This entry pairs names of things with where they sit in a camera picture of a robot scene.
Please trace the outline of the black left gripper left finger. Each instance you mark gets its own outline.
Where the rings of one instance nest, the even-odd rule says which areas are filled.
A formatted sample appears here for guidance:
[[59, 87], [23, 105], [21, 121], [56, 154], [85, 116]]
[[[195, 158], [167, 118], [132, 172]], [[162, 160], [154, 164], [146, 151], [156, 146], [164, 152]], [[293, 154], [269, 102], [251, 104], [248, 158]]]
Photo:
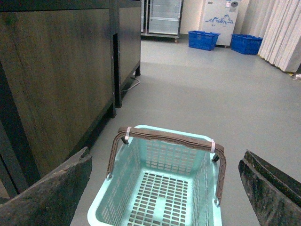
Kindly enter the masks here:
[[34, 185], [0, 206], [2, 226], [69, 226], [92, 171], [84, 147]]

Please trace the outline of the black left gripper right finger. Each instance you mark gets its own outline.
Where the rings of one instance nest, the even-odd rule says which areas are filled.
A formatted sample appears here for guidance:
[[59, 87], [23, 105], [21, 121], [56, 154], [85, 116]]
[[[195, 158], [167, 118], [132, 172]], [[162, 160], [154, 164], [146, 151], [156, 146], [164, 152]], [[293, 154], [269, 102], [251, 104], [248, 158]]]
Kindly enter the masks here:
[[247, 150], [240, 178], [261, 226], [301, 224], [301, 183]]

